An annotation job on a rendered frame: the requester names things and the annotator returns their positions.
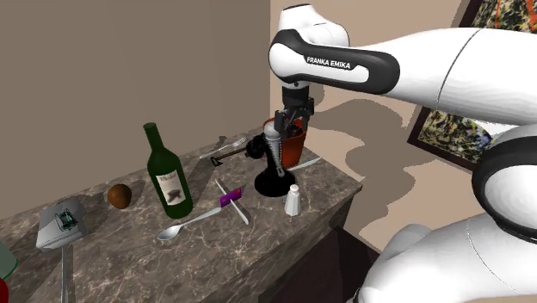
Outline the green wine bottle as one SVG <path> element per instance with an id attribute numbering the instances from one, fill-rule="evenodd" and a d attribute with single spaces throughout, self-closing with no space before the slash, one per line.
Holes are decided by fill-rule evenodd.
<path id="1" fill-rule="evenodd" d="M 186 217 L 191 213 L 194 203 L 182 163 L 174 152 L 164 146 L 154 122 L 145 123 L 143 128 L 151 148 L 147 171 L 164 211 L 175 220 Z"/>

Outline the red pot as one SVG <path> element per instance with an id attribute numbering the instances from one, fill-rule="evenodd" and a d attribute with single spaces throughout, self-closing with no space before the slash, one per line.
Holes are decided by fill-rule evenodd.
<path id="1" fill-rule="evenodd" d="M 283 140 L 282 146 L 282 166 L 289 169 L 297 165 L 304 148 L 306 139 L 306 131 L 302 128 L 303 122 L 301 118 L 295 119 L 289 130 L 293 135 L 289 135 Z"/>

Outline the silver table knife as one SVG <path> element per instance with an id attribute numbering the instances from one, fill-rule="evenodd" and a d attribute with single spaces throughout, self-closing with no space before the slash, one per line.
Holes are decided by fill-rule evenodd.
<path id="1" fill-rule="evenodd" d="M 305 167 L 308 167 L 312 164 L 315 164 L 316 162 L 318 162 L 319 160 L 321 159 L 321 157 L 318 157 L 318 158 L 314 158 L 314 159 L 311 159 L 309 161 L 306 161 L 302 164 L 298 164 L 298 165 L 295 165 L 294 167 L 291 167 L 289 169 L 287 169 L 288 171 L 294 171 L 294 170 L 299 170 L 299 169 L 302 169 L 302 168 L 305 168 Z"/>

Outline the dark brown-handled tool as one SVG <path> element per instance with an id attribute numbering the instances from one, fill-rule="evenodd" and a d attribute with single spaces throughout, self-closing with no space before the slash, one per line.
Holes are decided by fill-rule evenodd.
<path id="1" fill-rule="evenodd" d="M 218 167 L 218 166 L 223 164 L 222 159 L 228 158 L 228 157 L 233 156 L 235 154 L 239 154 L 241 152 L 245 152 L 246 150 L 247 150 L 247 148 L 243 147 L 243 148 L 237 149 L 236 151 L 230 151 L 230 152 L 227 152 L 226 154 L 223 154 L 223 155 L 220 155 L 220 156 L 217 156 L 217 157 L 210 157 L 210 160 L 211 160 L 212 164 L 215 167 Z"/>

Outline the silver spoon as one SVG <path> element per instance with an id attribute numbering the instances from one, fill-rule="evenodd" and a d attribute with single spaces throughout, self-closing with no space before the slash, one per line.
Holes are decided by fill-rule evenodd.
<path id="1" fill-rule="evenodd" d="M 188 221 L 184 221 L 182 222 L 181 224 L 178 224 L 178 225 L 174 225 L 174 226 L 170 226 L 169 228 L 163 230 L 162 232 L 160 232 L 158 235 L 157 235 L 157 239 L 158 240 L 161 240 L 161 241 L 165 241 L 165 240 L 171 240 L 172 238 L 174 238 L 179 232 L 180 230 L 184 227 L 184 226 L 187 226 L 195 221 L 198 221 L 198 220 L 203 220 L 205 218 L 208 218 L 210 216 L 213 216 L 217 213 L 219 213 L 220 211 L 222 210 L 221 207 L 216 207 L 210 211 L 207 211 L 201 215 L 198 215 L 196 216 L 195 218 L 191 219 L 191 220 L 188 220 Z"/>

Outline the black and white crank peeler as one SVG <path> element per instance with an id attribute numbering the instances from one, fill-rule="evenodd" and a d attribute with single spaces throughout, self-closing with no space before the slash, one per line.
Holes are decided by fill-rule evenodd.
<path id="1" fill-rule="evenodd" d="M 267 197 L 282 197 L 295 184 L 294 175 L 284 168 L 282 163 L 281 134 L 275 129 L 273 121 L 267 121 L 262 133 L 250 140 L 246 154 L 250 158 L 267 159 L 267 168 L 260 172 L 254 181 L 256 191 Z"/>

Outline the pale green container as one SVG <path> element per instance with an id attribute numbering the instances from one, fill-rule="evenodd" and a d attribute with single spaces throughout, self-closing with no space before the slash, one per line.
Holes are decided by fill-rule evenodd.
<path id="1" fill-rule="evenodd" d="M 9 248 L 0 241 L 0 278 L 9 277 L 17 266 L 17 258 Z"/>

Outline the silver fork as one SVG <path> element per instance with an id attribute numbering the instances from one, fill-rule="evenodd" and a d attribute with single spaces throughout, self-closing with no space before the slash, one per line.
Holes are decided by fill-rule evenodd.
<path id="1" fill-rule="evenodd" d="M 228 147 L 238 147 L 238 146 L 242 145 L 244 142 L 246 142 L 246 140 L 247 140 L 246 137 L 242 137 L 241 139 L 238 139 L 237 141 L 235 141 L 235 142 L 233 142 L 231 144 L 223 145 L 217 150 L 213 150 L 213 151 L 210 151 L 208 153 L 205 153 L 205 154 L 199 156 L 199 159 L 207 158 L 209 156 L 212 156 L 213 154 L 215 154 L 217 152 L 221 152 L 221 151 L 223 151 L 224 149 L 226 149 Z"/>

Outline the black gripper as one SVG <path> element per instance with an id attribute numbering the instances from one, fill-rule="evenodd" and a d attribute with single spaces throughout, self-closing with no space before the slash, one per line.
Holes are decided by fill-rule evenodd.
<path id="1" fill-rule="evenodd" d="M 294 119 L 301 120 L 301 129 L 307 132 L 308 123 L 314 115 L 314 99 L 310 97 L 310 87 L 299 89 L 282 88 L 283 110 L 275 111 L 274 128 L 282 139 L 293 137 Z"/>

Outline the grey box appliance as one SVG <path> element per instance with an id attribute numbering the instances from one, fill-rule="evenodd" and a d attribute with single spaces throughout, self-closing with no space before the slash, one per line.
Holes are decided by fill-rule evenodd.
<path id="1" fill-rule="evenodd" d="M 42 252 L 67 246 L 87 235 L 84 206 L 75 200 L 63 201 L 41 211 L 36 247 Z"/>

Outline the purple card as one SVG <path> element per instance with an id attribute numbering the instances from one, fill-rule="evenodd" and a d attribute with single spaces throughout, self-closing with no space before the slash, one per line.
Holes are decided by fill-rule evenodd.
<path id="1" fill-rule="evenodd" d="M 228 204 L 230 204 L 231 201 L 237 201 L 241 197 L 242 197 L 242 189 L 237 188 L 237 189 L 234 189 L 233 191 L 230 191 L 227 194 L 222 195 L 219 198 L 219 204 L 220 204 L 221 207 L 225 207 Z"/>

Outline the white salt shaker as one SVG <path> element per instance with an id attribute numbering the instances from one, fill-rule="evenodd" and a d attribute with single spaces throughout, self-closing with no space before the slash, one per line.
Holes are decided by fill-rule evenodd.
<path id="1" fill-rule="evenodd" d="M 300 193 L 297 184 L 293 184 L 289 188 L 285 203 L 285 212 L 290 216 L 296 216 L 300 212 Z"/>

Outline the dark framed wall picture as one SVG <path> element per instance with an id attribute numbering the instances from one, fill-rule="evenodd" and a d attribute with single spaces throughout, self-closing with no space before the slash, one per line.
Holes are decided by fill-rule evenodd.
<path id="1" fill-rule="evenodd" d="M 537 0 L 464 0 L 454 27 L 501 28 L 537 33 Z M 449 162 L 473 170 L 482 153 L 509 126 L 483 124 L 439 110 L 422 108 L 408 142 Z"/>

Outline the brown round fruit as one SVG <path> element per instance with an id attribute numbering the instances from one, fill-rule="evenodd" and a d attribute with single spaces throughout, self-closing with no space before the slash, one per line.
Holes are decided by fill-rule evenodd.
<path id="1" fill-rule="evenodd" d="M 132 190 L 125 184 L 115 184 L 109 189 L 107 197 L 112 206 L 124 209 L 131 203 Z"/>

